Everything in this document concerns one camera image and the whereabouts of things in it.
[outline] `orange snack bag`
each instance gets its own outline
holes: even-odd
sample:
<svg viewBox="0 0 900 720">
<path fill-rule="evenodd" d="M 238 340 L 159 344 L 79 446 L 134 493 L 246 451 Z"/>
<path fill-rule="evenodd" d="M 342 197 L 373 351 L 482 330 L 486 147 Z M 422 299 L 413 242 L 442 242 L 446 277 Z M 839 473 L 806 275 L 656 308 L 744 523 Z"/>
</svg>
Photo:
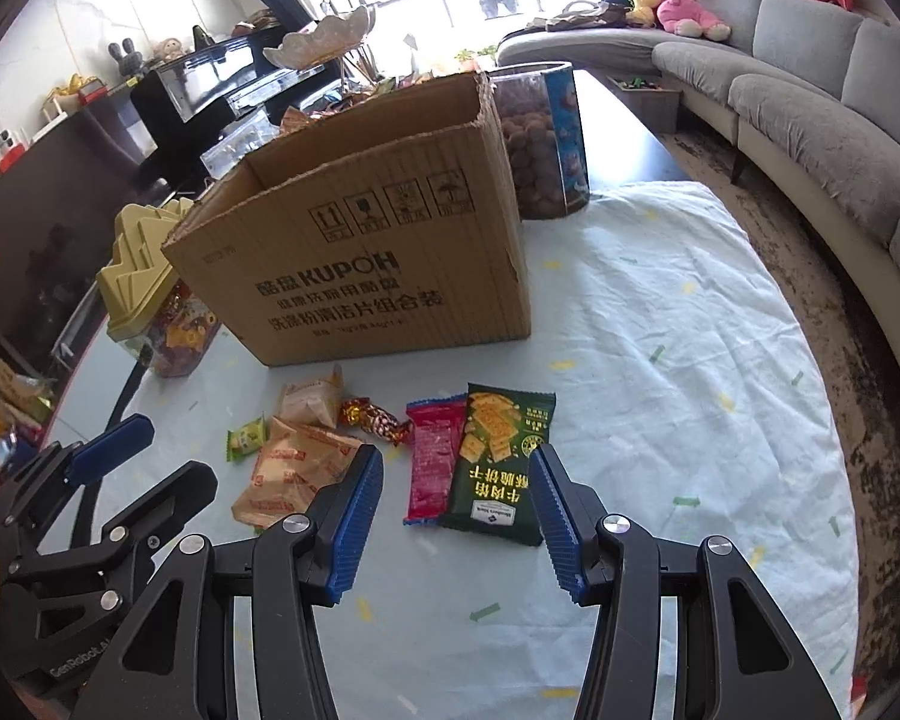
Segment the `orange snack bag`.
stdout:
<svg viewBox="0 0 900 720">
<path fill-rule="evenodd" d="M 362 442 L 313 425 L 271 420 L 250 484 L 231 507 L 237 522 L 269 528 L 306 512 L 317 491 L 343 479 Z"/>
</svg>

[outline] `gray sofa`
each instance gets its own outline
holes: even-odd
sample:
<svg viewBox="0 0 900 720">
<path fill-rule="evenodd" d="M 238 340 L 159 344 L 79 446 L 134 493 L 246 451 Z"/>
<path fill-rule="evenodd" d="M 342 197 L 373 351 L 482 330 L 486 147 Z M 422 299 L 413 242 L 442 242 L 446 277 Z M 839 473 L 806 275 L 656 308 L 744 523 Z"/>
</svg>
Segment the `gray sofa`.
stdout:
<svg viewBox="0 0 900 720">
<path fill-rule="evenodd" d="M 874 311 L 900 364 L 900 30 L 812 0 L 699 0 L 727 45 L 659 30 L 506 40 L 501 64 L 657 76 L 784 191 Z"/>
</svg>

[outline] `black pole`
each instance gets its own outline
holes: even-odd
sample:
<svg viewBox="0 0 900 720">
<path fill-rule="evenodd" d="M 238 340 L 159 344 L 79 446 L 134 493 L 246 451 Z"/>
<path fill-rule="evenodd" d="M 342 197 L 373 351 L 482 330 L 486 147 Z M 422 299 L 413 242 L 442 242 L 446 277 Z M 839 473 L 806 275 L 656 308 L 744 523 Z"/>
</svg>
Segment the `black pole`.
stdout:
<svg viewBox="0 0 900 720">
<path fill-rule="evenodd" d="M 127 376 L 127 382 L 120 391 L 117 402 L 113 406 L 110 418 L 107 420 L 106 429 L 112 428 L 124 418 L 124 411 L 127 410 L 127 404 L 130 399 L 135 396 L 137 389 L 140 389 L 140 382 L 143 381 L 144 373 L 149 367 L 152 354 L 149 346 L 144 347 L 137 358 L 136 365 Z M 97 498 L 100 497 L 100 488 L 103 482 L 94 482 L 83 488 L 80 495 L 80 502 L 77 506 L 77 516 L 74 518 L 74 528 L 70 534 L 70 548 L 85 547 L 90 544 L 90 538 L 93 532 L 93 515 L 97 509 Z"/>
</svg>

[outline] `blue gripper pad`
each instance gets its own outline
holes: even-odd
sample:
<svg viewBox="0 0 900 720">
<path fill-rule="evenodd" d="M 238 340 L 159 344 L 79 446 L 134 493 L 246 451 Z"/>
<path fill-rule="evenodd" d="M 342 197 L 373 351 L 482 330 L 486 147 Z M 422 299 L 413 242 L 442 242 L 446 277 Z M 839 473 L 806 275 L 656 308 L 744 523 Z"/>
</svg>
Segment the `blue gripper pad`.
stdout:
<svg viewBox="0 0 900 720">
<path fill-rule="evenodd" d="M 74 452 L 67 483 L 79 487 L 98 482 L 153 442 L 154 423 L 141 413 L 130 415 Z"/>
<path fill-rule="evenodd" d="M 353 586 L 383 490 L 384 459 L 380 450 L 373 447 L 333 535 L 332 568 L 326 583 L 327 599 L 333 604 L 340 603 L 341 596 Z"/>
<path fill-rule="evenodd" d="M 557 484 L 554 483 L 554 477 L 539 447 L 530 453 L 529 476 L 530 498 L 533 499 L 536 518 L 543 531 L 557 581 L 560 587 L 570 593 L 573 602 L 578 604 L 586 590 L 586 577 L 581 566 L 580 537 L 563 507 Z"/>
</svg>

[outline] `wrapped candy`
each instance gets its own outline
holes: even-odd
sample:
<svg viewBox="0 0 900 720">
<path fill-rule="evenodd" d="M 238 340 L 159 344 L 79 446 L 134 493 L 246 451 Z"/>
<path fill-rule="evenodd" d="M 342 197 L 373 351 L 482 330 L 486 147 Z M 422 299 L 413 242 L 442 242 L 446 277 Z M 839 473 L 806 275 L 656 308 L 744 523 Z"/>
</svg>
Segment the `wrapped candy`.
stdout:
<svg viewBox="0 0 900 720">
<path fill-rule="evenodd" d="M 266 443 L 266 420 L 263 415 L 238 430 L 226 432 L 226 461 L 238 460 L 256 452 Z"/>
<path fill-rule="evenodd" d="M 386 439 L 394 446 L 409 442 L 413 435 L 413 423 L 410 420 L 401 422 L 387 410 L 370 403 L 367 397 L 344 400 L 340 418 L 347 425 L 359 426 L 365 433 Z"/>
</svg>

